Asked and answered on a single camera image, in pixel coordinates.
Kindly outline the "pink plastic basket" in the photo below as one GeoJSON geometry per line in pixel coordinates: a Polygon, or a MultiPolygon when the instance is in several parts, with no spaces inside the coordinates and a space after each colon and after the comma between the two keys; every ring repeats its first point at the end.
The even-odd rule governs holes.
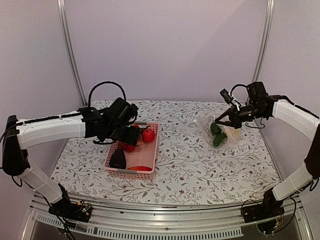
{"type": "Polygon", "coordinates": [[[109,167],[111,156],[116,149],[121,148],[121,142],[117,141],[113,143],[109,148],[108,155],[104,163],[105,170],[111,177],[140,180],[152,180],[154,177],[160,124],[157,122],[137,122],[137,124],[140,127],[146,126],[149,129],[152,129],[155,133],[155,139],[151,143],[142,142],[132,153],[124,152],[126,158],[126,169],[109,167]],[[128,170],[128,168],[134,166],[150,167],[152,168],[152,171],[128,170]]]}

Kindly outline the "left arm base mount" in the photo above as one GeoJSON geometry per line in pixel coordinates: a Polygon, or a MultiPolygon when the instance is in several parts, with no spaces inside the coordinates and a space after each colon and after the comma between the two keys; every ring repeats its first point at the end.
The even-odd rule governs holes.
{"type": "Polygon", "coordinates": [[[62,191],[62,199],[57,203],[51,203],[48,212],[67,220],[88,223],[93,210],[92,205],[83,200],[77,203],[71,202],[65,188],[60,184],[59,186],[62,191]]]}

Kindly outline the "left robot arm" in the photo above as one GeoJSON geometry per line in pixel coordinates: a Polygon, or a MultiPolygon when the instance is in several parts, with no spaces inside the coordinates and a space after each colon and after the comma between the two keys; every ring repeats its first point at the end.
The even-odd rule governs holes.
{"type": "Polygon", "coordinates": [[[68,201],[63,187],[28,159],[28,148],[70,138],[94,138],[97,145],[116,141],[135,145],[140,131],[132,124],[137,116],[138,107],[120,97],[102,109],[87,106],[37,119],[17,119],[11,115],[0,138],[2,169],[43,195],[63,217],[70,217],[75,211],[74,205],[68,201]]]}

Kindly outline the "green cucumber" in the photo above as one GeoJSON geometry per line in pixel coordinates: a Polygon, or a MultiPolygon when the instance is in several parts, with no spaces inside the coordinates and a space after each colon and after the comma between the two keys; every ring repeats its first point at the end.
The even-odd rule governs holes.
{"type": "Polygon", "coordinates": [[[220,134],[216,135],[212,142],[213,146],[218,147],[226,138],[227,135],[224,132],[221,132],[220,134]]]}

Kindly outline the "red cherry tomato bunch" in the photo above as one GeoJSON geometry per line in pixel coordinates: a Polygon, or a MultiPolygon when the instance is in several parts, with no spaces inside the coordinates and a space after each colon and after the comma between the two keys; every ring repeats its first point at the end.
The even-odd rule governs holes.
{"type": "Polygon", "coordinates": [[[138,135],[137,135],[135,143],[128,144],[128,143],[122,142],[120,144],[120,148],[123,151],[128,152],[128,153],[133,153],[136,150],[136,147],[138,147],[142,142],[142,140],[141,140],[141,127],[137,123],[133,123],[131,126],[138,129],[138,135]]]}

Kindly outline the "clear zip top bag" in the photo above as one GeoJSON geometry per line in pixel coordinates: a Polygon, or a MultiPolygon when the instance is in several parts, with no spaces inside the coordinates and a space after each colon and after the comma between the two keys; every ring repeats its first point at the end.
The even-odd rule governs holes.
{"type": "Polygon", "coordinates": [[[227,147],[229,144],[236,144],[241,135],[239,129],[217,124],[215,120],[218,116],[216,113],[208,113],[197,120],[202,140],[208,147],[215,150],[227,147]]]}

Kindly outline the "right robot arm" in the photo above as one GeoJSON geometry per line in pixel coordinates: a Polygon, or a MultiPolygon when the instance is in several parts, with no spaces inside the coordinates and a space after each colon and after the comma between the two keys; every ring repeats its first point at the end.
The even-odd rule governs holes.
{"type": "Polygon", "coordinates": [[[290,125],[311,142],[302,166],[265,192],[264,203],[259,206],[258,213],[262,218],[269,218],[278,210],[279,202],[320,177],[320,118],[285,95],[268,94],[261,81],[250,83],[245,88],[248,95],[245,105],[240,105],[232,92],[226,89],[220,91],[224,101],[231,107],[215,120],[218,125],[239,129],[243,123],[255,119],[275,118],[290,125]]]}

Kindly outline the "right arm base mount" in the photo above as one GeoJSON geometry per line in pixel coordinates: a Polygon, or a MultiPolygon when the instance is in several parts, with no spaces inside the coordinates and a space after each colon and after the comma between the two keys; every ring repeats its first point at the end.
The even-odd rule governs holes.
{"type": "Polygon", "coordinates": [[[243,205],[240,213],[245,223],[251,223],[283,215],[285,210],[283,200],[276,200],[273,189],[269,189],[264,193],[262,203],[243,205]]]}

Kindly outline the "yellow pepper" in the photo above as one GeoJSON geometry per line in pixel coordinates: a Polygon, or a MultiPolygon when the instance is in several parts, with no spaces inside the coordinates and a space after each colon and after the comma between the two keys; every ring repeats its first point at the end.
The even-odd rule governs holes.
{"type": "Polygon", "coordinates": [[[223,131],[226,134],[226,136],[228,137],[228,139],[230,139],[231,141],[234,141],[234,142],[236,142],[238,140],[238,138],[241,136],[241,129],[240,128],[235,129],[230,126],[224,126],[223,131]]]}

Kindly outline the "dark green pepper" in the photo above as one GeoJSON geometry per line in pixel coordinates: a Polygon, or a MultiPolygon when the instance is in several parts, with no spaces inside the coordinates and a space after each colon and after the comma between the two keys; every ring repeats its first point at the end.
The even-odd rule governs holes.
{"type": "Polygon", "coordinates": [[[210,124],[210,132],[213,136],[216,136],[222,132],[222,129],[215,122],[212,122],[210,124]]]}

